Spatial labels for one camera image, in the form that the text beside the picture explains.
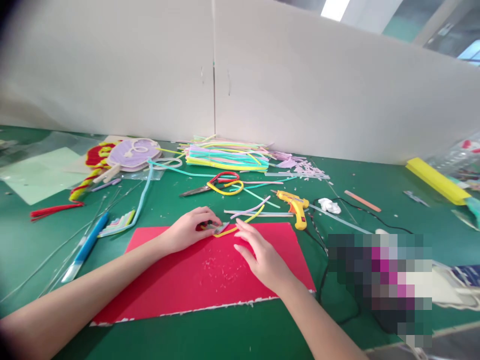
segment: yellow glue gun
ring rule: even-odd
[[[288,210],[288,212],[296,214],[295,228],[297,230],[305,230],[307,228],[307,220],[305,219],[304,209],[309,207],[309,201],[286,191],[272,191],[280,200],[290,204],[290,210]]]

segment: red scissors handle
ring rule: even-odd
[[[223,175],[233,175],[235,176],[235,178],[228,178],[228,179],[225,179],[225,178],[220,178],[221,176]],[[231,183],[233,181],[236,181],[236,180],[240,180],[240,175],[238,175],[236,172],[233,172],[233,171],[223,171],[221,173],[219,173],[217,176],[215,176],[212,180],[210,180],[209,182],[211,184],[215,184],[215,183]]]

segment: light green paper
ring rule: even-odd
[[[63,171],[79,158],[68,147],[62,147],[0,167],[0,179],[28,205],[33,205],[85,179],[85,174]]]

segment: electrical cord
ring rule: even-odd
[[[331,199],[332,201],[335,201],[335,200],[342,200],[344,203],[346,203],[347,205],[350,205],[352,208],[356,208],[360,211],[364,211],[366,212],[367,214],[370,214],[372,215],[374,218],[376,218],[379,222],[381,222],[383,225],[385,225],[387,228],[390,228],[390,229],[399,229],[399,230],[403,230],[404,232],[407,232],[409,234],[413,234],[413,232],[411,232],[410,230],[407,230],[406,228],[404,227],[398,227],[398,226],[390,226],[388,224],[386,224],[381,218],[379,218],[377,215],[375,215],[374,213],[368,211],[367,209],[364,209],[362,207],[359,207],[359,206],[356,206],[356,205],[353,205],[351,203],[349,203],[347,200],[345,200],[344,198],[341,198],[341,197],[335,197],[333,199]]]
[[[318,201],[319,199],[315,199],[313,200],[312,202],[310,202],[311,204],[314,204]],[[313,239],[313,241],[315,241],[317,244],[320,245],[320,247],[323,249],[323,251],[325,251],[325,254],[327,256],[327,258],[329,257],[329,251],[327,249],[327,246],[325,245],[325,242],[324,242],[324,237],[320,234],[320,231],[317,227],[317,224],[315,223],[315,220],[314,220],[314,214],[315,214],[315,209],[312,208],[312,212],[309,212],[308,215],[311,219],[311,223],[315,229],[315,232],[318,236],[318,238],[320,239],[320,241],[318,241],[310,232],[308,229],[305,229],[304,231],[306,232],[306,234],[311,237]],[[325,281],[327,279],[327,274],[329,272],[329,264],[327,262],[326,264],[326,268],[325,268],[325,271],[323,272],[323,275],[321,277],[321,282],[320,282],[320,287],[318,288],[317,290],[317,299],[318,299],[318,303],[322,306],[322,290],[324,289],[324,285],[325,285]],[[342,325],[345,325],[346,323],[348,323],[350,320],[352,319],[355,319],[355,318],[358,318],[361,314],[362,314],[362,309],[360,307],[360,305],[355,301],[355,304],[357,305],[357,312],[352,315],[352,316],[349,316],[343,320],[340,320],[340,321],[336,321],[336,323],[340,326]]]
[[[313,201],[311,201],[310,203],[311,203],[311,204],[315,204],[318,200],[319,200],[319,198],[316,198],[316,199],[314,199]],[[366,209],[364,209],[364,208],[362,208],[362,207],[353,205],[353,204],[349,203],[347,200],[345,200],[345,199],[343,199],[343,198],[341,198],[341,197],[335,197],[335,198],[333,198],[333,199],[331,199],[331,200],[332,200],[332,201],[342,200],[345,204],[350,205],[350,206],[353,207],[353,208],[356,208],[356,209],[358,209],[358,210],[360,210],[360,211],[364,211],[364,212],[372,215],[374,218],[376,218],[378,221],[380,221],[383,225],[385,225],[385,226],[388,227],[388,228],[391,228],[391,229],[399,229],[399,230],[403,230],[403,231],[405,231],[405,232],[407,232],[407,233],[409,233],[409,234],[413,234],[413,232],[411,232],[410,230],[408,230],[408,229],[406,229],[406,228],[404,228],[404,227],[390,226],[390,225],[386,224],[382,219],[380,219],[380,218],[379,218],[377,215],[375,215],[374,213],[372,213],[372,212],[370,212],[370,211],[368,211],[368,210],[366,210]],[[312,208],[312,211],[309,212],[308,215],[309,215],[309,217],[310,217],[310,219],[311,219],[311,223],[312,223],[313,227],[315,228],[315,232],[316,232],[316,234],[318,235],[318,237],[320,238],[320,241],[321,241],[321,242],[318,241],[317,239],[315,239],[315,238],[312,236],[312,234],[311,234],[307,229],[305,229],[305,232],[306,232],[307,235],[310,236],[317,244],[319,244],[319,245],[322,247],[322,249],[325,251],[325,253],[326,253],[327,257],[328,257],[328,250],[327,250],[327,247],[326,247],[326,245],[325,245],[325,243],[324,243],[324,237],[320,234],[320,232],[319,232],[319,230],[318,230],[318,228],[317,228],[317,224],[315,223],[315,219],[314,219],[315,211],[316,211],[316,209]],[[323,288],[324,288],[324,285],[325,285],[325,281],[326,281],[326,279],[327,279],[327,274],[328,274],[328,272],[329,272],[329,266],[328,266],[328,263],[327,263],[327,266],[326,266],[325,271],[323,272],[323,276],[322,276],[322,278],[321,278],[320,287],[319,287],[319,289],[318,289],[318,291],[317,291],[318,303],[319,303],[320,305],[322,305],[322,290],[323,290]],[[355,315],[352,315],[352,316],[349,316],[349,317],[347,317],[347,318],[344,319],[344,320],[336,321],[336,323],[337,323],[339,326],[345,325],[345,324],[348,323],[350,320],[355,319],[355,318],[358,318],[358,317],[362,314],[362,308],[361,308],[361,306],[357,303],[357,301],[355,301],[355,304],[357,305],[357,312],[356,312],[356,314],[355,314]],[[388,331],[388,330],[380,323],[379,319],[378,319],[375,315],[373,315],[373,318],[375,319],[375,321],[377,322],[377,324],[380,326],[380,328],[381,328],[385,333],[391,334],[391,332]]]

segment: red and yellow twisted craft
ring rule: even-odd
[[[62,210],[78,208],[85,205],[82,201],[78,201],[80,195],[85,191],[86,188],[90,186],[92,181],[99,176],[105,169],[109,169],[110,166],[107,164],[107,158],[109,157],[110,151],[117,145],[118,142],[101,142],[98,146],[91,148],[86,154],[85,165],[89,168],[93,168],[91,174],[81,182],[79,186],[74,188],[70,192],[70,197],[68,200],[75,204],[69,205],[60,205],[47,207],[44,209],[32,211],[30,213],[30,221],[36,221],[47,217],[48,215],[58,213]]]
[[[112,149],[117,144],[118,142],[101,142],[100,144],[98,144],[98,146],[95,146],[88,151],[88,153],[86,154],[85,164],[88,167],[93,168],[93,171],[85,180],[81,182],[79,186],[77,186],[70,192],[70,197],[68,198],[68,200],[70,200],[71,202],[76,202],[80,195],[85,191],[86,188],[90,186],[92,181],[97,176],[99,176],[104,170],[110,169],[110,166],[107,164],[107,158],[110,155],[110,151],[112,151]]]

